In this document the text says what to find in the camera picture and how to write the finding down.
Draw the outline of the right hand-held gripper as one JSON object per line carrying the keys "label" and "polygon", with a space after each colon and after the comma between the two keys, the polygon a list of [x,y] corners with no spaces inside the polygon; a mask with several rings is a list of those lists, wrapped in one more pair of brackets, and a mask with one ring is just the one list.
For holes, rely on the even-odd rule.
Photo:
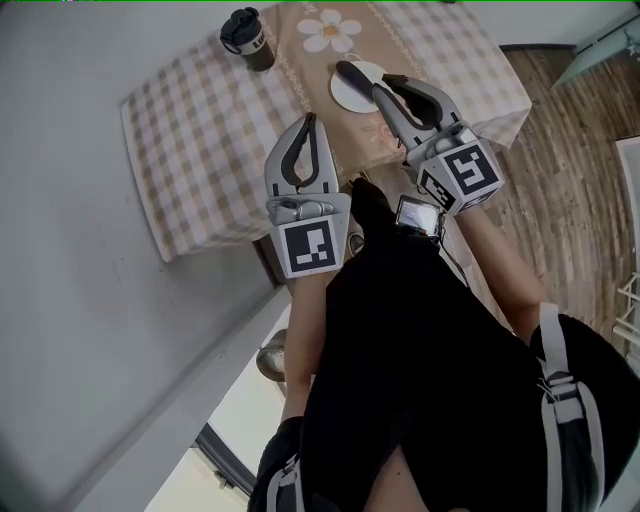
{"label": "right hand-held gripper", "polygon": [[407,163],[419,192],[457,215],[503,186],[490,144],[460,121],[448,94],[405,75],[384,74],[383,82],[387,87],[373,86],[373,99],[392,135],[409,150]]}

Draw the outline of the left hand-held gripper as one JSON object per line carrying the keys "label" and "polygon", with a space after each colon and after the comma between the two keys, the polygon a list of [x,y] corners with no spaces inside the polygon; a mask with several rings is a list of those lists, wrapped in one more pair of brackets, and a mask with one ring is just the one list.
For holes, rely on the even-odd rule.
{"label": "left hand-held gripper", "polygon": [[270,236],[286,278],[336,271],[343,265],[351,197],[339,182],[323,122],[307,113],[289,126],[265,162]]}

